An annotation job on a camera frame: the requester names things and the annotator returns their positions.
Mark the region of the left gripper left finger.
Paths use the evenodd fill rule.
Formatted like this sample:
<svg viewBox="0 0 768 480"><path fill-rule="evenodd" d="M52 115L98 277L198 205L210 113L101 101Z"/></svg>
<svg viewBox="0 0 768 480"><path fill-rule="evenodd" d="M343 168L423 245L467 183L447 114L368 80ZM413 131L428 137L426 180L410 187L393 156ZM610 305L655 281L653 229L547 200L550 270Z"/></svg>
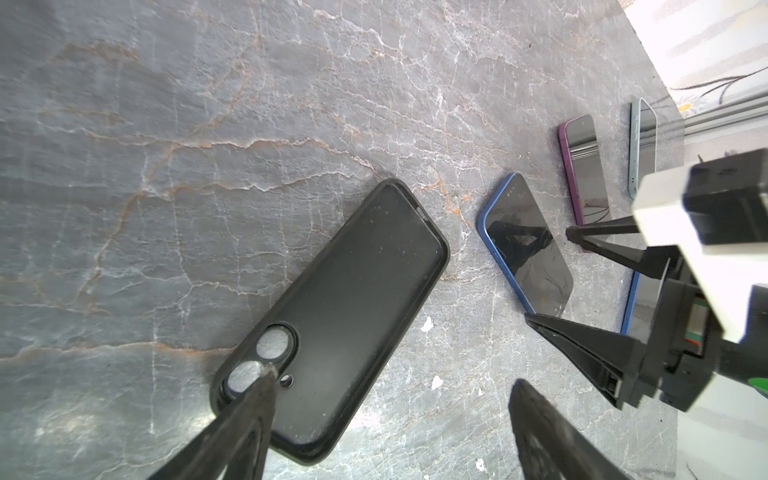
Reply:
<svg viewBox="0 0 768 480"><path fill-rule="evenodd" d="M260 479L271 437L276 387L276 371L270 367L151 477Z"/></svg>

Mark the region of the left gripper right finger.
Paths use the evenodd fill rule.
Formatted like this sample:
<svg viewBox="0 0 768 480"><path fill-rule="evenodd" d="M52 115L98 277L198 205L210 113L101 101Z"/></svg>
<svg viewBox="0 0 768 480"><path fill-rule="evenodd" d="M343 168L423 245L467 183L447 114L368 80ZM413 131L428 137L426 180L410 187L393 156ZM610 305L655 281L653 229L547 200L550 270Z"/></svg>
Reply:
<svg viewBox="0 0 768 480"><path fill-rule="evenodd" d="M529 382L515 381L508 403L526 479L625 479Z"/></svg>

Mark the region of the black phone case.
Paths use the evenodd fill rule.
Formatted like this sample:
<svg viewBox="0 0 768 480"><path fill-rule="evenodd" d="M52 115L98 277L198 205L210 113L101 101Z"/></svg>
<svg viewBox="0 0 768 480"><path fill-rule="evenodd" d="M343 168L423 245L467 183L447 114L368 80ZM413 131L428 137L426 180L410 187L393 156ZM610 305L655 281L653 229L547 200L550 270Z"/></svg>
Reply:
<svg viewBox="0 0 768 480"><path fill-rule="evenodd" d="M271 447L324 460L375 384L449 263L445 236L404 182L380 182L216 372L221 413L238 397L228 378L246 361L277 369Z"/></svg>

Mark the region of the light blue case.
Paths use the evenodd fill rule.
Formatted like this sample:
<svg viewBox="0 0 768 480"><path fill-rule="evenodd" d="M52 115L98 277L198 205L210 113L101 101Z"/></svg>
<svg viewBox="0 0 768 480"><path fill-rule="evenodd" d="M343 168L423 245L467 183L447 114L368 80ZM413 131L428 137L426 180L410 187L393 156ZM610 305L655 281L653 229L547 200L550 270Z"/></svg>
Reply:
<svg viewBox="0 0 768 480"><path fill-rule="evenodd" d="M631 104L628 194L635 199L646 175L656 171L657 117L645 99Z"/></svg>

